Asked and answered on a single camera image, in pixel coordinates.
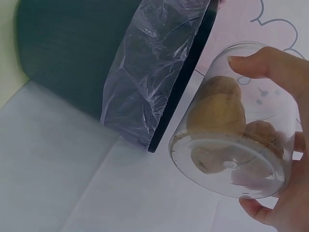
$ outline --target line drawing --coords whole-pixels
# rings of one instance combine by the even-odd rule
[[[291,23],[289,20],[283,19],[283,18],[274,18],[274,19],[271,19],[269,21],[266,21],[266,22],[262,23],[260,18],[264,14],[265,6],[264,6],[264,0],[260,0],[260,1],[261,1],[261,5],[262,5],[261,13],[259,14],[259,16],[257,18],[251,20],[250,22],[252,22],[252,23],[253,22],[258,22],[260,24],[260,26],[265,26],[265,25],[267,25],[269,23],[272,23],[272,22],[285,22],[285,23],[289,24],[295,30],[296,37],[295,37],[295,40],[292,43],[292,45],[290,47],[284,49],[283,51],[284,52],[286,52],[286,51],[293,51],[293,52],[297,53],[301,58],[305,59],[305,57],[300,52],[298,52],[296,49],[293,48],[294,45],[297,43],[297,40],[298,40],[298,30],[295,27],[295,25],[293,23]]]

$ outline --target hand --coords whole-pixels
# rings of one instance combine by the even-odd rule
[[[275,227],[278,232],[309,231],[309,61],[271,47],[249,57],[229,57],[235,72],[250,78],[270,78],[287,90],[299,108],[303,133],[295,135],[295,151],[303,152],[293,161],[288,186],[279,193],[274,209],[256,200],[240,199],[243,209],[253,219]]]

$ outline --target trash can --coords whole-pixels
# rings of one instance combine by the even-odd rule
[[[26,75],[155,152],[215,21],[219,0],[21,0]]]

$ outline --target black rim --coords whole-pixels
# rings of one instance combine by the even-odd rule
[[[212,26],[217,16],[217,10],[219,6],[219,0],[211,0],[205,16],[202,20],[201,26],[194,39],[192,47],[190,49],[188,58],[183,64],[183,68],[180,71],[178,78],[174,84],[172,92],[170,94],[165,111],[160,119],[159,125],[154,133],[154,136],[149,145],[148,151],[154,153],[161,142],[161,139],[169,125],[169,122],[178,106],[180,99],[183,96],[185,88],[187,87],[189,80],[194,72],[197,62],[203,52],[206,42],[211,33]]]

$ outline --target brown potato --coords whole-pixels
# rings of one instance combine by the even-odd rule
[[[245,112],[241,102],[225,94],[217,94],[198,102],[187,119],[189,134],[204,132],[243,134],[245,127]]]
[[[251,140],[254,143],[258,143],[261,149],[268,149],[277,158],[282,159],[284,150],[282,144],[281,134],[275,130],[275,128],[268,122],[255,121],[246,126],[244,138]],[[250,156],[247,158],[242,157],[242,161],[250,160]],[[272,171],[266,166],[266,163],[258,158],[251,159],[244,169],[255,176],[267,177],[272,175]]]
[[[271,150],[279,159],[282,159],[284,151],[281,134],[269,122],[255,121],[249,123],[246,126],[244,137],[255,140],[263,147]]]
[[[239,101],[241,100],[240,87],[231,77],[216,76],[209,79],[198,91],[198,99],[203,100],[217,94],[232,95]]]

